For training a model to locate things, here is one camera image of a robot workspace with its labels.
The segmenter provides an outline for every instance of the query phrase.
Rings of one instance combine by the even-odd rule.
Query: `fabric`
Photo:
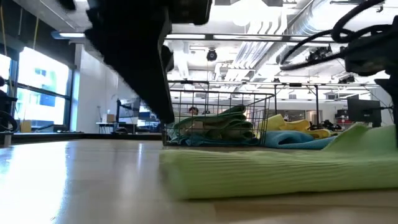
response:
[[[212,140],[199,134],[192,134],[191,136],[179,138],[178,140],[179,145],[186,146],[258,146],[259,144],[257,138],[242,139],[240,141]]]
[[[301,131],[306,134],[310,134],[315,139],[324,139],[331,136],[331,133],[327,129],[320,130],[308,130],[311,124],[307,120],[286,122],[281,114],[277,114],[268,118],[266,121],[259,123],[256,130],[267,130],[267,131]]]
[[[394,126],[354,125],[321,151],[164,150],[160,167],[184,199],[398,187]]]
[[[170,142],[190,142],[192,146],[198,146],[204,140],[207,140],[207,144],[217,141],[218,145],[251,142],[254,138],[251,131],[253,125],[246,121],[246,116],[243,115],[245,111],[246,107],[239,105],[220,114],[179,116],[175,119],[176,123],[168,126],[167,134],[171,138]]]
[[[273,149],[323,149],[334,138],[314,139],[300,131],[267,131],[262,145]]]

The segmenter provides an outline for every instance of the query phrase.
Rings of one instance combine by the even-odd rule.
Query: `ceiling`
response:
[[[90,26],[85,14],[85,10],[88,9],[87,0],[77,0],[78,10],[74,13],[65,13],[55,0],[14,1],[62,32],[82,32]],[[262,0],[215,0],[209,23],[203,26],[174,24],[173,33],[311,35],[331,29],[341,16],[354,7],[330,4],[330,0],[314,0],[313,4],[303,10],[309,2],[310,0],[284,0],[283,7],[269,7]],[[369,9],[351,21],[347,28],[358,30],[373,24],[390,24],[397,8],[398,1],[386,0],[381,13],[377,13],[376,8]],[[186,78],[218,82],[271,82],[274,78],[279,78],[282,82],[337,83],[339,78],[347,75],[343,60],[281,72],[275,59],[283,51],[291,49],[292,44],[214,40],[168,40],[165,44],[175,55],[175,69],[168,74],[169,80]],[[309,44],[300,48],[290,61],[305,60],[309,51],[315,47],[319,45]],[[340,45],[331,44],[331,48],[336,52]],[[215,49],[218,54],[214,62],[208,62],[206,59],[209,49]],[[86,45],[86,50],[99,57],[89,44]],[[379,76],[385,77],[385,74],[380,73]],[[373,78],[357,77],[357,82],[374,83]],[[174,85],[173,88],[185,86]],[[230,87],[227,84],[224,87],[223,84],[213,85],[211,88],[242,90],[239,86]],[[257,86],[251,88],[251,91],[265,90]]]

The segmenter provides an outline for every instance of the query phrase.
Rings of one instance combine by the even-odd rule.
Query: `green towel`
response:
[[[160,166],[182,199],[398,187],[395,126],[354,125],[316,152],[165,150]]]
[[[238,105],[220,114],[177,117],[175,120],[178,122],[168,126],[167,134],[172,142],[189,138],[191,133],[212,140],[250,140],[254,137],[253,125],[246,121],[246,116],[243,115],[245,111],[245,106]]]

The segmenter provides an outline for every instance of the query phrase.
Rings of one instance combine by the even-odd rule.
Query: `metal wire basket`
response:
[[[270,93],[170,90],[175,122],[163,124],[165,146],[263,146]]]

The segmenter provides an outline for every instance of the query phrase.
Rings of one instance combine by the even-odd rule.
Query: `desk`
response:
[[[46,142],[2,150],[0,170],[5,178],[0,189],[5,193],[0,213],[5,221],[1,223],[398,223],[398,190],[178,201],[162,184],[161,150],[160,141],[109,139]],[[39,166],[32,166],[32,161]]]
[[[97,122],[95,124],[98,125],[98,133],[100,134],[111,134],[112,132],[114,132],[114,127],[118,125],[116,122],[113,123]]]

